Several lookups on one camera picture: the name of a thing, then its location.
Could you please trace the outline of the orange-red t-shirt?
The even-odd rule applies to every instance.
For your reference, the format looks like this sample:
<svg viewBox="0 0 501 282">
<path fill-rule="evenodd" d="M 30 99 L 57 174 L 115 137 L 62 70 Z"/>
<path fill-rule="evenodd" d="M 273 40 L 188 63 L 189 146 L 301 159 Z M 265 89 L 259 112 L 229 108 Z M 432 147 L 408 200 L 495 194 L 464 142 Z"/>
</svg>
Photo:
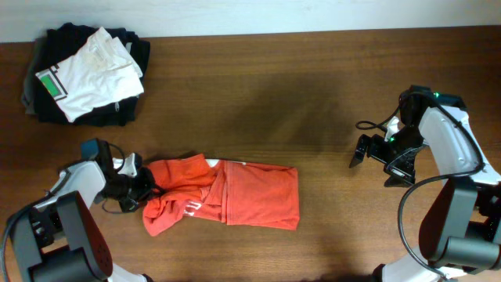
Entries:
<svg viewBox="0 0 501 282">
<path fill-rule="evenodd" d="M 157 195 L 148 201 L 142 221 L 152 237 L 184 217 L 225 223 L 297 229 L 300 221 L 298 171 L 273 164 L 186 159 L 149 164 Z"/>
</svg>

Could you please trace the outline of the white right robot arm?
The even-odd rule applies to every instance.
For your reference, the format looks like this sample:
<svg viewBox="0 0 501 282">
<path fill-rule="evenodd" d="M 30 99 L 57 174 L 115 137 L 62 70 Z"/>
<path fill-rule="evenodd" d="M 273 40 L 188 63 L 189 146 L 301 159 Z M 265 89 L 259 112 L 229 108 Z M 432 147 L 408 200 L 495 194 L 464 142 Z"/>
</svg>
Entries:
<svg viewBox="0 0 501 282">
<path fill-rule="evenodd" d="M 398 205 L 398 232 L 406 256 L 378 266 L 375 281 L 455 281 L 500 268 L 500 174 L 489 164 L 458 96 L 412 90 L 401 94 L 382 123 L 360 121 L 383 136 L 361 135 L 350 165 L 373 158 L 388 174 L 386 187 L 406 189 Z M 433 182 L 443 187 L 420 225 L 419 243 L 405 237 L 410 195 Z"/>
</svg>

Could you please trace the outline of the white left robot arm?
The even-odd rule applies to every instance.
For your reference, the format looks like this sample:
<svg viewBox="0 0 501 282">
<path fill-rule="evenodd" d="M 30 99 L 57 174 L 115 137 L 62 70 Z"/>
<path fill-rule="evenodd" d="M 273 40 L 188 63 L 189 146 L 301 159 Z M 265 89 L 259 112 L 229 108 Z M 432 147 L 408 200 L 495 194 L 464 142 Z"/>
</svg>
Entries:
<svg viewBox="0 0 501 282">
<path fill-rule="evenodd" d="M 46 195 L 8 219 L 2 237 L 1 264 L 9 280 L 5 246 L 10 241 L 21 280 L 151 282 L 113 262 L 110 249 L 89 208 L 106 179 L 94 161 L 65 168 Z"/>
</svg>

